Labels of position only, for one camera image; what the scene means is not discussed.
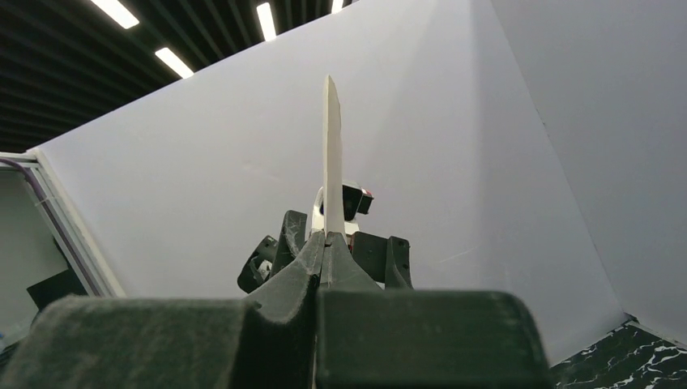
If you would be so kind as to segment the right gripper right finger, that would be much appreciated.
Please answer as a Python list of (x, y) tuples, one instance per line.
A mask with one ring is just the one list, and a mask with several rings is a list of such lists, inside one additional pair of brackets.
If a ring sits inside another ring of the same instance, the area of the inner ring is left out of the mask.
[(339, 233), (317, 293), (320, 388), (550, 388), (529, 309), (490, 290), (381, 289)]

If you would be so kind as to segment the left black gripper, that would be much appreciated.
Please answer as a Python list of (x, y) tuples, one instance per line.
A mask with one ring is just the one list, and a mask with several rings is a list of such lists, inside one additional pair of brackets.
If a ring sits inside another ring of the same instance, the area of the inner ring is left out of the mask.
[[(266, 235), (241, 269), (237, 285), (243, 292), (252, 293), (298, 256), (305, 245), (306, 221), (305, 213), (285, 212), (279, 236)], [(341, 233), (317, 231), (315, 236), (323, 238), (319, 292), (379, 292), (378, 284), (384, 282), (385, 289), (412, 289), (407, 240), (358, 232), (350, 246)]]

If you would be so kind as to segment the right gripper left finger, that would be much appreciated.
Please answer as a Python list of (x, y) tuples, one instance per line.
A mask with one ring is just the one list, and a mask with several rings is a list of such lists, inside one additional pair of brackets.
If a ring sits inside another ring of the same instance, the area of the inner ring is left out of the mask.
[(325, 235), (242, 299), (64, 297), (4, 388), (309, 388)]

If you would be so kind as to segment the tan letter paper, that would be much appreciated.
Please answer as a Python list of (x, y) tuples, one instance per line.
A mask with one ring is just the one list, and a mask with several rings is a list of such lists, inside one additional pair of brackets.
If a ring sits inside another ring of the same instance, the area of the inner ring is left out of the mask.
[(341, 108), (334, 80), (327, 75), (323, 107), (324, 229), (345, 237)]

